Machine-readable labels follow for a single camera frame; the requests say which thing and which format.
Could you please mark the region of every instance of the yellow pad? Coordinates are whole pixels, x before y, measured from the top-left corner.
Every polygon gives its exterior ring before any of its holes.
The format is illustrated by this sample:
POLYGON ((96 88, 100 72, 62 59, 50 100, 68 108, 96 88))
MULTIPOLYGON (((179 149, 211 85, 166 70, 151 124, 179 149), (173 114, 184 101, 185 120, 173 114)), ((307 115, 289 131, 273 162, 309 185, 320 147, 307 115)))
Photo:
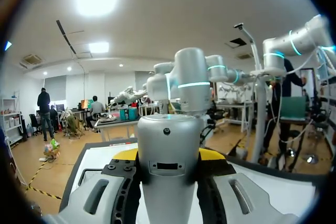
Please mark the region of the yellow pad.
MULTIPOLYGON (((138 148, 122 151, 113 157, 114 159, 120 159, 120 160, 135 160, 135 157, 137 156, 138 148)), ((217 159, 225 159, 225 157, 216 151, 207 150, 200 148, 199 152, 201 154, 202 160, 217 160, 217 159)))

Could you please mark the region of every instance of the metal pole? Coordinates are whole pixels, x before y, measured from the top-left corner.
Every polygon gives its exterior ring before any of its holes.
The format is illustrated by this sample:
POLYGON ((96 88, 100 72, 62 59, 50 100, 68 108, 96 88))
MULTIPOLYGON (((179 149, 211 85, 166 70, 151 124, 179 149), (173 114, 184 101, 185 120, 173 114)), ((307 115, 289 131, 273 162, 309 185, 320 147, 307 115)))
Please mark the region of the metal pole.
POLYGON ((264 142, 265 133, 265 121, 266 121, 266 90, 265 82, 262 80, 257 80, 257 93, 258 93, 258 113, 257 113, 257 128, 256 128, 256 139, 254 143, 253 153, 252 153, 252 163, 257 163, 262 144, 264 142))

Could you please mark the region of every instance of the ceiling vent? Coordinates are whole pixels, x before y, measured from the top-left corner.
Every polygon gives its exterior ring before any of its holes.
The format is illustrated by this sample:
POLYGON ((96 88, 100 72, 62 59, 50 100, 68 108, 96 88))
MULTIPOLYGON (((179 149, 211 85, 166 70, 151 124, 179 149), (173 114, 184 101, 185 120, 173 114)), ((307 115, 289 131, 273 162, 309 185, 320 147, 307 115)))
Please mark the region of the ceiling vent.
POLYGON ((237 47, 242 47, 246 45, 246 42, 243 41, 241 38, 236 38, 233 40, 230 40, 229 42, 225 43, 228 47, 235 49, 237 47))
POLYGON ((253 58, 253 55, 245 52, 243 54, 238 54, 235 58, 238 60, 246 60, 246 59, 253 58))
POLYGON ((40 65, 43 62, 40 56, 37 55, 28 55, 25 56, 21 62, 20 66, 26 69, 31 69, 37 65, 40 65))

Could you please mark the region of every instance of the ceiling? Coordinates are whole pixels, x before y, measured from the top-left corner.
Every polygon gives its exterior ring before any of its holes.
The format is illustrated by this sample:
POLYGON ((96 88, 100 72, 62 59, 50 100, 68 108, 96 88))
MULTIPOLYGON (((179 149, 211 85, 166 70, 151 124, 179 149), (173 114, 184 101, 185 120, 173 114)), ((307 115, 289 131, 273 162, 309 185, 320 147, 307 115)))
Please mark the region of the ceiling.
POLYGON ((252 59, 235 58, 251 52, 249 44, 236 49, 225 45, 238 37, 248 43, 235 24, 244 23, 261 52, 264 39, 300 27, 316 14, 309 0, 117 0, 113 12, 84 17, 75 0, 27 0, 9 36, 7 62, 19 66, 28 54, 40 56, 44 63, 26 70, 35 78, 44 78, 44 71, 48 77, 83 70, 150 71, 158 62, 172 61, 182 48, 199 47, 205 55, 223 55, 228 66, 249 71, 252 59), (88 51, 88 43, 98 41, 110 43, 108 53, 81 54, 88 51))

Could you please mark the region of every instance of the table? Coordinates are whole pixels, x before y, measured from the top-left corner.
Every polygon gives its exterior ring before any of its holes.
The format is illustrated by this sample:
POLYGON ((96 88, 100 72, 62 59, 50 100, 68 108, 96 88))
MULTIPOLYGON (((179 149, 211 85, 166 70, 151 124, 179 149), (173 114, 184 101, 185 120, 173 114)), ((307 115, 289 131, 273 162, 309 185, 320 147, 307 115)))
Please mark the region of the table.
MULTIPOLYGON (((302 125, 302 130, 305 129, 305 127, 309 124, 310 122, 310 119, 306 119, 305 121, 298 121, 298 120, 289 120, 289 119, 281 119, 280 118, 280 123, 288 123, 288 124, 295 124, 295 125, 302 125)), ((300 152, 301 152, 301 149, 302 149, 302 142, 303 142, 303 139, 305 138, 305 132, 303 132, 300 136, 300 141, 299 141, 299 146, 298 146, 298 149, 296 151, 296 155, 294 157, 294 160, 293 162, 288 166, 288 172, 292 172, 295 165, 296 165, 296 162, 298 161, 298 158, 299 158, 299 155, 300 155, 300 152)))
MULTIPOLYGON (((111 122, 100 122, 99 120, 96 122, 94 125, 95 128, 98 128, 100 130, 100 136, 103 142, 106 142, 105 138, 105 133, 104 130, 107 130, 107 128, 112 128, 112 127, 117 127, 117 126, 126 126, 127 127, 127 137, 130 138, 130 131, 129 131, 129 126, 134 125, 134 136, 138 135, 138 121, 140 117, 138 117, 135 120, 121 120, 120 117, 118 117, 116 120, 111 121, 111 122)), ((107 137, 108 141, 110 141, 110 136, 107 131, 107 137)))
MULTIPOLYGON (((137 147, 136 138, 86 144, 68 179, 59 210, 63 210, 68 205, 70 194, 79 187, 78 183, 85 169, 102 169, 111 161, 115 154, 137 147)), ((226 158, 237 173, 245 174, 265 190, 269 194, 272 206, 283 214, 303 216, 314 200, 316 187, 321 187, 326 178, 324 175, 283 173, 279 170, 252 164, 233 157, 226 158)), ((197 185, 189 221, 189 223, 193 224, 202 223, 202 214, 198 205, 196 190, 197 185)), ((143 194, 141 195, 137 221, 139 223, 148 223, 143 194)))
POLYGON ((252 122, 253 117, 253 109, 254 105, 252 102, 244 102, 243 104, 216 104, 217 109, 242 109, 242 117, 241 120, 235 120, 235 119, 224 119, 224 122, 230 122, 230 123, 238 123, 241 124, 240 131, 243 132, 244 130, 249 128, 249 125, 252 122), (246 119, 246 109, 248 109, 248 119, 246 119))
POLYGON ((220 126, 221 124, 224 124, 226 122, 231 123, 240 123, 240 132, 246 131, 246 144, 245 149, 248 149, 249 143, 250 143, 250 135, 251 135, 251 129, 252 129, 252 119, 254 117, 254 104, 252 102, 244 102, 243 104, 216 104, 217 109, 231 109, 231 108, 238 108, 242 109, 242 117, 240 120, 233 120, 233 119, 224 119, 222 123, 216 124, 217 126, 220 126), (248 118, 246 119, 246 109, 248 109, 248 118))
POLYGON ((79 111, 73 111, 72 113, 74 114, 74 116, 76 116, 76 114, 79 114, 79 119, 85 121, 85 118, 87 117, 88 112, 89 111, 79 110, 79 111))

